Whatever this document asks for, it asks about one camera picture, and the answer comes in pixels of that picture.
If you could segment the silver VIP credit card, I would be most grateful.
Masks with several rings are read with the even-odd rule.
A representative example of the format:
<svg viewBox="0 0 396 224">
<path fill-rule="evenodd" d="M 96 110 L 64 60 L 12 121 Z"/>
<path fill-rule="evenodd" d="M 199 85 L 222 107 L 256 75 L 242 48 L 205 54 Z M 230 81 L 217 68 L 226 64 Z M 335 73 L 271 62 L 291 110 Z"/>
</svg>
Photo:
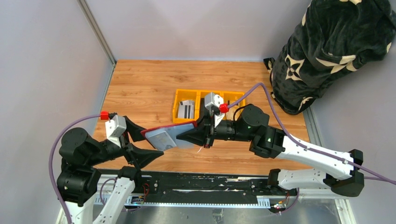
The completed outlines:
<svg viewBox="0 0 396 224">
<path fill-rule="evenodd" d="M 176 147 L 175 141 L 163 129 L 157 129 L 145 133 L 147 141 L 158 151 L 165 151 Z"/>
</svg>

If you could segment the black VIP credit card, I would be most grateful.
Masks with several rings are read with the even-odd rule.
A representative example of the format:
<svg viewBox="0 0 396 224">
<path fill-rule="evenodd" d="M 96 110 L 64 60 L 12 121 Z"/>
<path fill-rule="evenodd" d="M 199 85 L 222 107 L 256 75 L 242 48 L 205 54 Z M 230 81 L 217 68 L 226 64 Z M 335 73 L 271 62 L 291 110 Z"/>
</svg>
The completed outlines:
<svg viewBox="0 0 396 224">
<path fill-rule="evenodd" d="M 205 107 L 205 99 L 201 98 L 200 104 L 199 104 L 199 118 L 203 117 L 205 115 L 206 111 L 207 111 L 207 109 Z"/>
</svg>

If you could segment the red card holder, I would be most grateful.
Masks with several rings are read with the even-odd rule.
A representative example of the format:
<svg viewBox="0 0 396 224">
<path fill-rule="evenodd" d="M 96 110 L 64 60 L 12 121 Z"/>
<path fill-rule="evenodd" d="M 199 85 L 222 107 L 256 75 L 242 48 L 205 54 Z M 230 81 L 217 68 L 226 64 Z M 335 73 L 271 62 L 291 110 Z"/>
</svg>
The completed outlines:
<svg viewBox="0 0 396 224">
<path fill-rule="evenodd" d="M 171 138 L 175 141 L 176 147 L 180 149 L 188 149 L 188 148 L 193 148 L 194 144 L 189 143 L 184 140 L 178 140 L 176 136 L 178 134 L 181 134 L 183 132 L 189 131 L 191 129 L 194 129 L 197 126 L 195 121 L 189 121 L 189 122 L 184 122 L 184 123 L 178 123 L 178 124 L 172 124 L 172 125 L 167 125 L 167 126 L 158 126 L 150 129 L 146 129 L 145 131 L 142 131 L 142 135 L 145 137 L 145 133 L 157 129 L 163 129 L 165 130 Z"/>
</svg>

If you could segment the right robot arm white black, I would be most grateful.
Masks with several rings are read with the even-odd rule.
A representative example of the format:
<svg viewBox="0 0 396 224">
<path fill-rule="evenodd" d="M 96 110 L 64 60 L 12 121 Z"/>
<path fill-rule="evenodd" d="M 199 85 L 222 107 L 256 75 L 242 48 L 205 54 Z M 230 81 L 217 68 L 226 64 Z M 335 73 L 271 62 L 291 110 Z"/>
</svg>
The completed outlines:
<svg viewBox="0 0 396 224">
<path fill-rule="evenodd" d="M 309 169 L 272 169 L 267 190 L 278 195 L 284 190 L 329 189 L 346 197 L 358 196 L 364 188 L 364 175 L 358 167 L 363 162 L 360 150 L 338 152 L 287 134 L 269 125 L 269 115 L 249 104 L 235 120 L 216 122 L 214 114 L 202 112 L 196 126 L 177 135 L 178 140 L 210 148 L 215 140 L 249 142 L 249 150 L 262 158 L 297 161 Z"/>
</svg>

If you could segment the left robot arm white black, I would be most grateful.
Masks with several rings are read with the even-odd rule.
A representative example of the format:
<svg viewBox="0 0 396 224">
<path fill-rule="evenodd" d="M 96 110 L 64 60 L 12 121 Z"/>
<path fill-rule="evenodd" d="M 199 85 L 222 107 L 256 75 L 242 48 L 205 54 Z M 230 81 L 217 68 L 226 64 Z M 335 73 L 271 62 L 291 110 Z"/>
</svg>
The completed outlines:
<svg viewBox="0 0 396 224">
<path fill-rule="evenodd" d="M 134 145 L 142 141 L 143 128 L 127 116 L 102 112 L 97 118 L 105 121 L 107 137 L 95 140 L 74 121 L 55 140 L 61 144 L 61 173 L 52 178 L 53 189 L 70 224 L 114 224 L 131 193 L 139 192 L 144 183 L 141 169 L 158 157 L 162 151 L 140 149 Z M 96 165 L 124 157 L 128 163 L 118 172 L 115 187 L 97 217 L 93 205 L 101 172 Z"/>
</svg>

